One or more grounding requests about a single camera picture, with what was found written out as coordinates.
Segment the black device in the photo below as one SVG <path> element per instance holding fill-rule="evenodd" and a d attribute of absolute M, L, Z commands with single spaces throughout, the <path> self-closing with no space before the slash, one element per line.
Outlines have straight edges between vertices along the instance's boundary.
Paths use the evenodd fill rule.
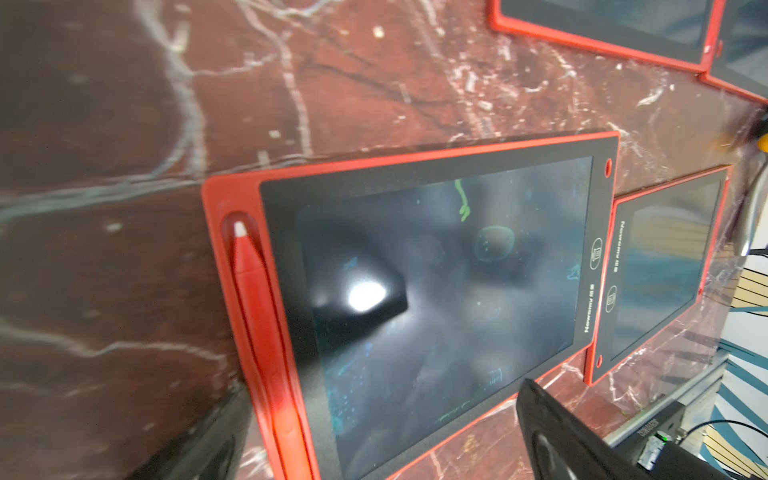
<path fill-rule="evenodd" d="M 631 463 L 636 463 L 648 443 L 648 439 L 657 432 L 665 432 L 674 436 L 680 428 L 685 413 L 685 405 L 680 402 L 672 402 L 660 412 L 648 419 L 639 429 L 625 438 L 614 449 L 616 453 Z"/>
<path fill-rule="evenodd" d="M 667 441 L 650 471 L 611 449 L 534 381 L 517 401 L 523 439 L 536 480 L 725 480 L 725 474 Z"/>
<path fill-rule="evenodd" d="M 193 429 L 171 440 L 126 480 L 233 480 L 252 416 L 248 391 L 236 387 Z"/>

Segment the cable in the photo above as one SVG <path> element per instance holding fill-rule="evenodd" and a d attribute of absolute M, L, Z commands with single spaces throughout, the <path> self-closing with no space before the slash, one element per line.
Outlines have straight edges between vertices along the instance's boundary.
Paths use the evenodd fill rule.
<path fill-rule="evenodd" d="M 738 286 L 738 287 L 736 288 L 736 290 L 738 290 L 738 289 L 746 290 L 746 291 L 747 291 L 747 292 L 749 292 L 749 293 L 754 293 L 755 295 L 760 295 L 760 296 L 764 296 L 764 297 L 768 298 L 768 295 L 763 295 L 762 293 L 753 292 L 752 290 L 750 290 L 750 289 L 748 289 L 748 288 L 744 288 L 743 286 Z"/>
<path fill-rule="evenodd" d="M 744 423 L 744 422 L 738 422 L 736 420 L 710 420 L 709 422 L 700 423 L 699 425 L 696 425 L 695 427 L 693 427 L 691 430 L 688 430 L 688 433 L 686 433 L 685 436 L 682 439 L 678 440 L 677 444 L 678 445 L 682 445 L 683 442 L 685 442 L 685 439 L 690 437 L 691 433 L 697 431 L 698 429 L 700 429 L 702 427 L 706 427 L 707 425 L 714 425 L 715 423 L 735 423 L 736 425 L 741 425 L 742 427 L 747 427 L 748 429 L 752 429 L 755 432 L 760 433 L 762 436 L 764 436 L 765 438 L 768 439 L 768 433 L 765 433 L 763 430 L 760 430 L 760 429 L 758 429 L 756 427 L 753 427 L 752 425 L 749 425 L 749 424 Z"/>
<path fill-rule="evenodd" d="M 752 270 L 751 268 L 746 268 L 746 267 L 744 267 L 744 269 L 745 269 L 747 272 L 757 273 L 757 274 L 758 274 L 758 275 L 760 275 L 760 276 L 766 276 L 766 274 L 765 274 L 765 273 L 763 273 L 763 272 L 758 272 L 757 270 Z"/>
<path fill-rule="evenodd" d="M 715 452 L 714 450 L 710 450 L 710 454 L 712 455 L 712 458 L 717 460 L 717 462 L 720 463 L 723 467 L 726 467 L 726 468 L 728 468 L 728 470 L 730 470 L 730 471 L 732 471 L 732 472 L 734 472 L 734 473 L 736 473 L 738 475 L 741 475 L 741 478 L 746 478 L 744 473 L 747 473 L 748 475 L 752 475 L 752 474 L 750 474 L 750 472 L 748 470 L 745 470 L 744 468 L 742 468 L 742 467 L 740 467 L 738 465 L 734 465 L 734 464 L 728 463 L 728 460 L 726 460 L 725 457 L 720 456 L 720 453 Z M 763 479 L 763 477 L 756 477 L 754 475 L 752 475 L 752 478 L 759 478 L 760 480 Z"/>
<path fill-rule="evenodd" d="M 764 305 L 760 305 L 760 304 L 758 304 L 758 303 L 754 303 L 754 302 L 748 302 L 748 301 L 746 301 L 746 300 L 745 300 L 745 299 L 743 299 L 743 298 L 739 298 L 738 296 L 735 296 L 733 299 L 734 299 L 734 300 L 739 300 L 740 302 L 749 303 L 749 304 L 750 304 L 750 305 L 752 305 L 752 306 L 764 306 Z"/>

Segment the white stylus tip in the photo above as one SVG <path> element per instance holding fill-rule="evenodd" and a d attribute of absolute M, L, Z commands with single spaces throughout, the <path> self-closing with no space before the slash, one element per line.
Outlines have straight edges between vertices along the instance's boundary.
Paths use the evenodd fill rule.
<path fill-rule="evenodd" d="M 245 229 L 245 223 L 235 222 L 235 237 L 247 237 L 248 230 Z"/>

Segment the blue stripe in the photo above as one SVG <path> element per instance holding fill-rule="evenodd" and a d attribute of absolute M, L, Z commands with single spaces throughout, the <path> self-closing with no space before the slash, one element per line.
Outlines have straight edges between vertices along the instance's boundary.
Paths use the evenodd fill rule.
<path fill-rule="evenodd" d="M 768 359 L 759 353 L 755 353 L 750 349 L 745 349 L 744 347 L 738 346 L 737 344 L 729 342 L 728 340 L 721 340 L 720 348 L 730 352 L 731 355 L 738 357 L 745 362 L 757 365 L 761 369 L 768 370 Z"/>
<path fill-rule="evenodd" d="M 758 379 L 756 376 L 747 372 L 744 368 L 737 365 L 730 360 L 727 361 L 726 369 L 733 373 L 734 376 L 742 379 L 744 382 L 760 390 L 764 395 L 768 396 L 768 385 L 763 383 L 763 380 Z"/>
<path fill-rule="evenodd" d="M 768 306 L 732 306 L 731 312 L 768 312 Z"/>
<path fill-rule="evenodd" d="M 724 420 L 723 414 L 720 413 L 720 410 L 717 409 L 717 407 L 714 408 L 712 411 L 712 420 Z M 734 447 L 737 452 L 739 452 L 741 455 L 744 455 L 749 460 L 752 460 L 758 465 L 761 465 L 763 467 L 768 467 L 768 465 L 763 462 L 763 460 L 757 456 L 755 452 L 752 451 L 752 449 L 747 446 L 746 443 L 736 434 L 736 432 L 733 430 L 733 428 L 730 426 L 729 423 L 717 423 L 715 425 L 712 425 L 715 430 L 717 430 L 717 433 L 721 434 L 723 436 L 723 439 L 730 443 L 730 446 Z"/>
<path fill-rule="evenodd" d="M 731 404 L 738 413 L 744 415 L 750 422 L 752 422 L 758 429 L 768 432 L 768 423 L 757 415 L 750 407 L 746 406 L 746 403 L 742 402 L 733 392 L 731 392 L 725 385 L 720 386 L 720 391 L 717 395 L 723 397 L 723 400 Z"/>
<path fill-rule="evenodd" d="M 723 467 L 720 466 L 720 463 L 717 462 L 717 460 L 712 456 L 712 453 L 707 448 L 705 444 L 701 444 L 701 451 L 699 452 L 702 457 L 704 457 L 704 460 L 707 460 L 707 463 L 712 465 L 714 468 L 720 470 L 722 473 L 725 473 L 725 470 L 723 470 Z"/>

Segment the striped pattern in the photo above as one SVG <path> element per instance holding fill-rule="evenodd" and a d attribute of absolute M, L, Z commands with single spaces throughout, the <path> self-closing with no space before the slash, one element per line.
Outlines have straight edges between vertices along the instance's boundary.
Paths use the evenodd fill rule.
<path fill-rule="evenodd" d="M 768 257 L 750 256 L 731 283 L 733 302 L 720 348 L 730 353 L 712 420 L 768 432 Z M 768 480 L 768 439 L 741 425 L 707 427 L 700 457 L 723 472 Z"/>

